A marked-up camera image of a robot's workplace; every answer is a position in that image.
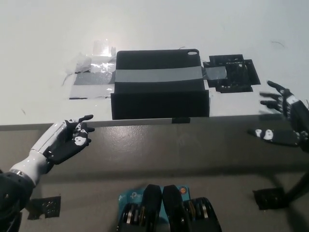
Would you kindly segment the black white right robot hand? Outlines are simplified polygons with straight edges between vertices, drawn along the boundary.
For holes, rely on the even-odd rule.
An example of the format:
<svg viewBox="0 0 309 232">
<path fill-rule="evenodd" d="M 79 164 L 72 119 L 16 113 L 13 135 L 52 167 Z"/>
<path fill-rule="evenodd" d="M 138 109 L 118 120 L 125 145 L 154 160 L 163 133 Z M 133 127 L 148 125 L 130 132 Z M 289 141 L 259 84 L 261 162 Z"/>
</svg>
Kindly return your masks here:
<svg viewBox="0 0 309 232">
<path fill-rule="evenodd" d="M 272 100 L 262 100 L 261 105 L 281 113 L 290 123 L 290 130 L 248 129 L 247 133 L 270 144 L 300 147 L 309 152 L 309 110 L 289 89 L 272 81 L 267 84 L 278 91 L 277 94 L 260 92 L 260 96 Z"/>
</svg>

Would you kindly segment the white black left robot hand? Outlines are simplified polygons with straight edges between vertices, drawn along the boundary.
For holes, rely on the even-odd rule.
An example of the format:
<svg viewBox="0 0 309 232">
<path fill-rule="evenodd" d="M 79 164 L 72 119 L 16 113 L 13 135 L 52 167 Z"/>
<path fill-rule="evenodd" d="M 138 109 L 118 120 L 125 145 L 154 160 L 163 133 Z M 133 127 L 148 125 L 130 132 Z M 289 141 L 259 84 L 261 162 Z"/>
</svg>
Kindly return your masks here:
<svg viewBox="0 0 309 232">
<path fill-rule="evenodd" d="M 34 144 L 31 150 L 42 154 L 52 164 L 61 164 L 89 146 L 89 133 L 95 129 L 87 125 L 93 115 L 54 123 Z"/>
</svg>

